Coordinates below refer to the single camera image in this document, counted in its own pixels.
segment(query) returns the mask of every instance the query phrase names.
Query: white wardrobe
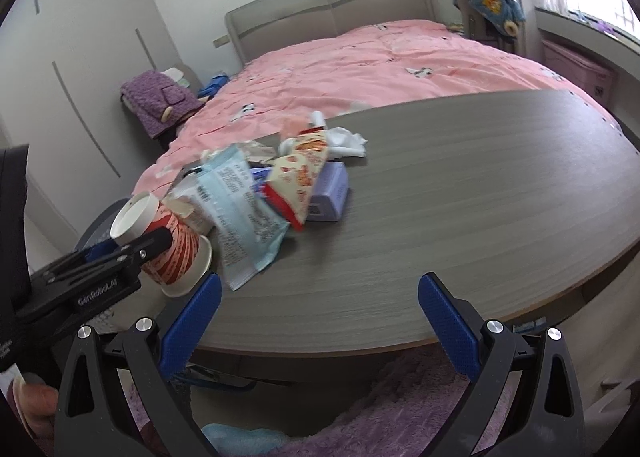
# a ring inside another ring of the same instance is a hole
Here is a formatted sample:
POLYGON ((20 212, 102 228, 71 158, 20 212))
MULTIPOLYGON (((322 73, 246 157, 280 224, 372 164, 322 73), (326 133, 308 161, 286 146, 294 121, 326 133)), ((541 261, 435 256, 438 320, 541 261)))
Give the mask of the white wardrobe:
POLYGON ((30 144, 28 214, 60 251, 130 194, 158 145, 120 85, 180 58, 153 0, 18 0, 0 28, 0 127, 30 144))

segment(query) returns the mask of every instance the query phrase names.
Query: windowsill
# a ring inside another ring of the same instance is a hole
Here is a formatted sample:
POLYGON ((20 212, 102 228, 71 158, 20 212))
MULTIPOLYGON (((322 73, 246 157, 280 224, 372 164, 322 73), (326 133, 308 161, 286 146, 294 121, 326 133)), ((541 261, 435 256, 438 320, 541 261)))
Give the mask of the windowsill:
POLYGON ((640 44, 626 34, 604 33, 589 24, 542 8, 536 8, 536 22, 540 30, 562 36, 599 54, 640 81, 640 44))

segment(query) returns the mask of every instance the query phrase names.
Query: light blue snack package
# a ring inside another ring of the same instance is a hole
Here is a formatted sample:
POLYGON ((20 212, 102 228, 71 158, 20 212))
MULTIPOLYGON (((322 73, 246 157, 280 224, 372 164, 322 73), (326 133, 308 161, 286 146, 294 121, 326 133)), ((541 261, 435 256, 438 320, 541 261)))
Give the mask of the light blue snack package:
POLYGON ((255 195, 244 155, 232 145, 198 174, 198 201, 216 225, 223 280, 233 291, 276 257, 289 223, 255 195))

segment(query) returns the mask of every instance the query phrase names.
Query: headboard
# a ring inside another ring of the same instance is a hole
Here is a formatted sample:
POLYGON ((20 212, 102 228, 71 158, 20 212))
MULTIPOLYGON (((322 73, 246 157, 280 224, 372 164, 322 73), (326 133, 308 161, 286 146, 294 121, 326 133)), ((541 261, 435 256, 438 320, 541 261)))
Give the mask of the headboard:
POLYGON ((243 64, 266 52, 393 20, 435 20, 431 0, 256 0, 226 14, 243 64))

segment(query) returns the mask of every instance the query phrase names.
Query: metal screw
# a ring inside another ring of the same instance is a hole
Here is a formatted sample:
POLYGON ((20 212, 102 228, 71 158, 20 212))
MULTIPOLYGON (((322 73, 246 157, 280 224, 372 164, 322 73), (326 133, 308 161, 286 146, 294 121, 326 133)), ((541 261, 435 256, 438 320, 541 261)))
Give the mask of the metal screw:
POLYGON ((486 323, 486 328, 489 329, 489 331, 496 334, 501 333, 504 330, 504 327, 502 326, 502 324, 497 320, 489 320, 486 323))
POLYGON ((551 338, 552 340, 557 341, 562 338, 562 333, 555 327, 552 327, 546 333, 549 335, 549 338, 551 338))
POLYGON ((91 335, 91 327, 89 327, 88 325, 83 325, 81 328, 79 328, 78 338, 84 340, 85 338, 89 338, 90 335, 91 335))
POLYGON ((153 324, 154 321, 150 318, 140 318, 140 320, 136 322, 136 329, 140 332, 148 331, 153 327, 153 324))

